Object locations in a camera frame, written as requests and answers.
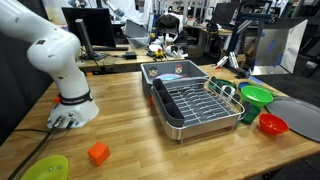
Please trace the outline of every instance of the clear plastic container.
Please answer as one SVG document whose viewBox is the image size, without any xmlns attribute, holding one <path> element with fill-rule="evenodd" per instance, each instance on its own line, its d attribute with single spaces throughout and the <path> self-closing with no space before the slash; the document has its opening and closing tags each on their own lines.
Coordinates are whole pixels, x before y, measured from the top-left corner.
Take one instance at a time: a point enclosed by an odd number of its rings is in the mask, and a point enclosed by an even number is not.
<svg viewBox="0 0 320 180">
<path fill-rule="evenodd" d="M 131 49 L 144 48 L 148 44 L 149 37 L 127 38 Z"/>
</svg>

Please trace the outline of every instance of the red bowl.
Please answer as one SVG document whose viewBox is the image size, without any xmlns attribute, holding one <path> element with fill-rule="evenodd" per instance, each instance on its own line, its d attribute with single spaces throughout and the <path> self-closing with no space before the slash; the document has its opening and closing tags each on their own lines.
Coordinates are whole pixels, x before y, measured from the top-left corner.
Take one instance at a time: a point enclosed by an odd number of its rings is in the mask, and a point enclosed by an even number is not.
<svg viewBox="0 0 320 180">
<path fill-rule="evenodd" d="M 260 127 L 269 134 L 281 134 L 289 130 L 289 125 L 273 114 L 260 114 Z"/>
</svg>

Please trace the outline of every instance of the wall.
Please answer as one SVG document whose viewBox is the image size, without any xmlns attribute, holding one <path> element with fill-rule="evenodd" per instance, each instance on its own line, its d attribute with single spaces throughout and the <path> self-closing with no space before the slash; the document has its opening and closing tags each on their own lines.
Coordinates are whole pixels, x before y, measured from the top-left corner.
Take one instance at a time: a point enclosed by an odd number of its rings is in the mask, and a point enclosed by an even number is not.
<svg viewBox="0 0 320 180">
<path fill-rule="evenodd" d="M 20 2 L 38 15 L 46 17 L 40 0 Z M 0 42 L 1 145 L 52 83 L 52 79 L 29 63 L 26 56 L 29 43 L 9 38 L 2 33 Z"/>
</svg>

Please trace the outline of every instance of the green bowl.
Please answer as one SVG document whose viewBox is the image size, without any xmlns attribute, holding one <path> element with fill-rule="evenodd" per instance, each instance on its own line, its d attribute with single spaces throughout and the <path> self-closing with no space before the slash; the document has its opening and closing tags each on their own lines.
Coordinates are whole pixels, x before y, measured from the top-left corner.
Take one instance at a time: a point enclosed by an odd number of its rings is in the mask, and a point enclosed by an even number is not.
<svg viewBox="0 0 320 180">
<path fill-rule="evenodd" d="M 263 107 L 273 101 L 273 96 L 269 92 L 256 86 L 243 87 L 241 94 L 244 101 L 249 101 L 258 107 Z"/>
</svg>

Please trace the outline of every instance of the wire rack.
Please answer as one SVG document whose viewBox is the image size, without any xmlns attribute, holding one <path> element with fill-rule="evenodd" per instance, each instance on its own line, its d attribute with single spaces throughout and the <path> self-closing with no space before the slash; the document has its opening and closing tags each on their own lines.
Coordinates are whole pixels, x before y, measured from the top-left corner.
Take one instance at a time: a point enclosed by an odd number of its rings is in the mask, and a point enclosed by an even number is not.
<svg viewBox="0 0 320 180">
<path fill-rule="evenodd" d="M 219 88 L 211 81 L 167 87 L 167 90 L 185 118 L 184 127 L 194 126 L 222 118 L 241 114 L 235 106 L 242 107 L 238 102 L 231 104 L 233 99 L 227 94 L 214 91 Z"/>
</svg>

